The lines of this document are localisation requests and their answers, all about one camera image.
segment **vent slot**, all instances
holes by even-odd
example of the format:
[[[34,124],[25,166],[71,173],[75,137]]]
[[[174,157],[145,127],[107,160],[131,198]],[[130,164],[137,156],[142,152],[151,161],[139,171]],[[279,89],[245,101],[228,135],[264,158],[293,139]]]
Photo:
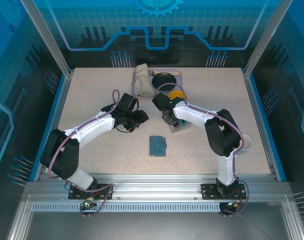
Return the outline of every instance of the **vent slot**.
[[[81,204],[79,202],[35,202],[33,203],[32,211],[75,213],[79,211]],[[99,206],[95,206],[93,209],[85,212],[94,212]],[[220,204],[217,202],[106,202],[101,211],[106,213],[220,212]]]

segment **metal base plate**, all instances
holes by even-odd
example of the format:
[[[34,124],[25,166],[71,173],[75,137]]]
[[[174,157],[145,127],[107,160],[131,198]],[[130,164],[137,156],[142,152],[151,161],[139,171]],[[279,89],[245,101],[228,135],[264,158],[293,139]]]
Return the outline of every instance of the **metal base plate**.
[[[97,184],[97,189],[100,189],[102,187],[106,186],[106,184]],[[106,197],[106,195],[108,194],[109,191],[109,187],[107,187],[106,189],[102,190],[102,192],[95,196],[95,200],[104,200],[104,198]],[[113,194],[113,188],[111,193],[109,194],[109,196],[107,197],[107,200],[111,200],[112,199],[112,194]],[[89,192],[84,192],[81,191],[79,189],[77,189],[74,186],[70,186],[70,191],[68,194],[68,199],[72,199],[72,200],[86,200],[88,197],[90,197],[90,193]]]
[[[226,197],[222,197],[217,190],[216,184],[201,184],[200,192],[202,193],[203,200],[239,200],[240,195],[236,192],[236,190],[240,190],[242,192],[241,197],[242,200],[247,199],[247,194],[245,192],[245,187],[243,184],[238,184],[235,186],[235,191]]]

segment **white cup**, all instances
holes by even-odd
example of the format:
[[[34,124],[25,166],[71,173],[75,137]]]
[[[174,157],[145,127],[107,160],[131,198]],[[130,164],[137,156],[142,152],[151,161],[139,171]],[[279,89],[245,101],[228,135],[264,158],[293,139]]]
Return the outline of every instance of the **white cup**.
[[[242,134],[242,135],[244,137],[244,147],[241,149],[241,151],[237,153],[237,155],[245,154],[247,151],[249,151],[252,148],[253,145],[253,141],[248,135],[246,134]]]

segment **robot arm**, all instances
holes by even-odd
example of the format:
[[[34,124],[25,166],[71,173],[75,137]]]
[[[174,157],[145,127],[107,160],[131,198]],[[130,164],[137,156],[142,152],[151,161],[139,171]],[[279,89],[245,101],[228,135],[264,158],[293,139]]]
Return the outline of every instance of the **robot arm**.
[[[133,111],[137,102],[138,99],[125,93],[120,99],[115,110],[110,114],[99,118],[103,114],[109,112],[113,108],[114,104],[103,107],[96,116],[91,118],[93,121],[85,125],[80,130],[77,129],[82,124],[65,131],[61,131],[59,129],[53,130],[49,134],[44,147],[44,151],[41,156],[41,164],[48,168],[56,150],[63,140],[72,132],[77,130],[58,154],[53,164],[52,171],[61,179],[68,180],[82,189],[97,189],[96,180],[79,167],[79,152],[87,143],[102,133],[110,131],[119,125],[123,125],[131,133],[138,128],[140,124],[147,121],[149,117],[143,110],[137,109]]]
[[[236,180],[233,171],[233,151],[240,146],[241,138],[230,125],[206,113],[219,115],[237,126],[229,111],[210,111],[191,104],[186,105],[182,98],[170,100],[163,93],[157,94],[152,102],[162,112],[163,120],[174,128],[179,128],[180,120],[185,120],[206,130],[209,145],[218,155],[218,190],[222,196],[226,196],[231,186],[237,184],[234,183]]]

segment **yellow object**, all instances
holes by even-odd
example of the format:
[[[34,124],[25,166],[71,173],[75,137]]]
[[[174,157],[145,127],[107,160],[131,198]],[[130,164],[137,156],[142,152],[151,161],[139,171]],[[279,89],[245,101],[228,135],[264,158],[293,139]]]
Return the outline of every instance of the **yellow object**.
[[[176,97],[179,97],[179,98],[182,98],[184,99],[184,94],[182,91],[180,90],[175,90],[175,91],[172,91],[168,94],[168,97],[173,100],[175,99]]]

